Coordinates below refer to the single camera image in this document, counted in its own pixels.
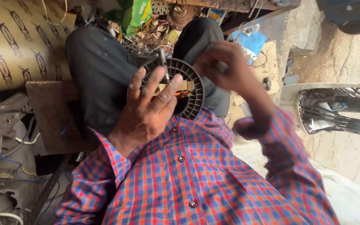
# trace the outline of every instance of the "plaid shirt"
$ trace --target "plaid shirt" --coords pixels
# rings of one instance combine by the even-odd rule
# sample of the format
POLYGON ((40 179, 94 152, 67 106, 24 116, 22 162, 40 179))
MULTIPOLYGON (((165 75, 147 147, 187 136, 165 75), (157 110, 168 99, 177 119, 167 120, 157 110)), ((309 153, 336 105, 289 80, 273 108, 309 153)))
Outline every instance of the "plaid shirt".
MULTIPOLYGON (((266 180, 233 155, 233 132, 207 109, 172 117, 127 159, 96 133, 102 146, 73 171, 57 224, 338 224, 292 121, 278 109, 258 137, 266 180)), ((237 132, 256 135, 252 122, 238 120, 237 132)))

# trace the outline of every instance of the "blue wire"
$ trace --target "blue wire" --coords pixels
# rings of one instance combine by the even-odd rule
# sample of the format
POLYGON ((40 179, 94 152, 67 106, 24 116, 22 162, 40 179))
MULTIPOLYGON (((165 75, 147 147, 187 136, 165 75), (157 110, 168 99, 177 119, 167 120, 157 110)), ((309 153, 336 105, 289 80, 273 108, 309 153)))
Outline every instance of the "blue wire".
POLYGON ((11 160, 11 159, 7 159, 7 158, 3 157, 1 154, 0 154, 0 158, 3 159, 3 160, 6 160, 6 161, 8 161, 8 162, 13 162, 13 163, 16 163, 16 164, 19 165, 19 167, 18 167, 18 168, 16 169, 16 171, 15 171, 15 175, 16 175, 17 179, 19 179, 19 180, 21 180, 21 181, 42 181, 42 180, 43 180, 43 179, 28 180, 28 179, 23 179, 23 178, 21 178, 21 177, 19 176, 19 174, 18 174, 18 171, 19 171, 19 169, 23 166, 22 163, 20 163, 20 162, 18 162, 18 161, 11 160))

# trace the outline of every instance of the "black wire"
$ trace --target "black wire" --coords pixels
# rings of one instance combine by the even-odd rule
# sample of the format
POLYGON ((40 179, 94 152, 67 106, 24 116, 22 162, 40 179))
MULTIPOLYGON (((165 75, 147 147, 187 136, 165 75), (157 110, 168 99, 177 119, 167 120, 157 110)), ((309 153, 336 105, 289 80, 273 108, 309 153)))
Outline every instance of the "black wire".
POLYGON ((9 150, 9 152, 8 152, 7 154, 4 154, 3 157, 6 157, 6 156, 12 154, 14 151, 18 150, 18 149, 25 143, 26 139, 27 139, 27 138, 29 137, 29 135, 30 135, 31 128, 32 128, 32 126, 33 126, 33 122, 34 122, 34 119, 35 119, 35 118, 36 118, 36 117, 34 117, 34 116, 31 118, 31 120, 30 120, 30 122, 29 122, 29 127, 28 127, 28 129, 27 129, 27 131, 26 131, 26 134, 24 135, 24 137, 23 137, 23 139, 22 139, 22 142, 20 142, 19 145, 16 146, 15 148, 13 148, 12 150, 9 150))
POLYGON ((51 203, 53 202, 54 198, 56 197, 56 195, 57 195, 57 193, 58 193, 58 191, 59 191, 59 189, 60 189, 60 183, 59 183, 59 181, 57 181, 57 182, 58 182, 58 185, 57 185, 57 186, 58 186, 58 189, 57 189, 57 191, 55 192, 53 198, 51 198, 51 201, 50 201, 49 205, 47 206, 47 208, 44 210, 44 212, 47 212, 48 208, 51 206, 51 203))
POLYGON ((253 67, 256 67, 256 68, 258 68, 258 67, 261 67, 261 66, 263 66, 264 64, 266 64, 267 63, 267 56, 265 55, 265 53, 263 53, 263 51, 261 51, 260 53, 262 53, 265 57, 266 57, 266 61, 262 64, 262 65, 259 65, 259 66, 253 66, 253 67))
POLYGON ((72 184, 72 181, 69 179, 69 177, 67 177, 68 175, 67 175, 66 171, 65 171, 65 176, 66 176, 66 179, 72 184))
POLYGON ((28 112, 28 111, 24 111, 24 110, 20 110, 20 109, 11 109, 11 110, 6 110, 6 111, 0 112, 0 115, 6 114, 6 113, 14 113, 14 112, 15 113, 20 112, 20 113, 26 113, 26 114, 34 114, 33 111, 28 112))

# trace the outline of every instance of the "fingernail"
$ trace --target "fingernail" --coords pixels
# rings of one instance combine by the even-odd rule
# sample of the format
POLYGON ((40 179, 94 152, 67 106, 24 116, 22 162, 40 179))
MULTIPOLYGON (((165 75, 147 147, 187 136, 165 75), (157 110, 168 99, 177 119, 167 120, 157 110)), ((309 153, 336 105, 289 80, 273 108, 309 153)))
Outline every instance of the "fingernail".
POLYGON ((183 81, 183 76, 181 74, 176 74, 174 76, 174 78, 176 79, 176 82, 182 82, 183 81))

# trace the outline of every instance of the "metal fan guard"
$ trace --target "metal fan guard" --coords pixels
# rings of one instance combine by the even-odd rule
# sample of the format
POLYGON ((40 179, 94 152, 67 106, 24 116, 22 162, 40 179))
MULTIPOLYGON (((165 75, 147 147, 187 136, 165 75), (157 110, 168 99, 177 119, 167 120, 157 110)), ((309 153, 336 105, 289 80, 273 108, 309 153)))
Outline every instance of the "metal fan guard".
MULTIPOLYGON (((174 116, 194 120, 204 104, 205 91, 202 79, 192 66, 180 59, 166 58, 166 63, 170 79, 176 74, 181 74, 183 80, 194 81, 194 91, 192 95, 179 100, 173 113, 174 116)), ((158 66, 159 59, 149 61, 143 65, 146 74, 142 80, 141 88, 143 88, 153 70, 158 66)))
POLYGON ((166 3, 160 1, 151 1, 152 11, 158 15, 166 15, 169 13, 173 8, 173 3, 166 3))

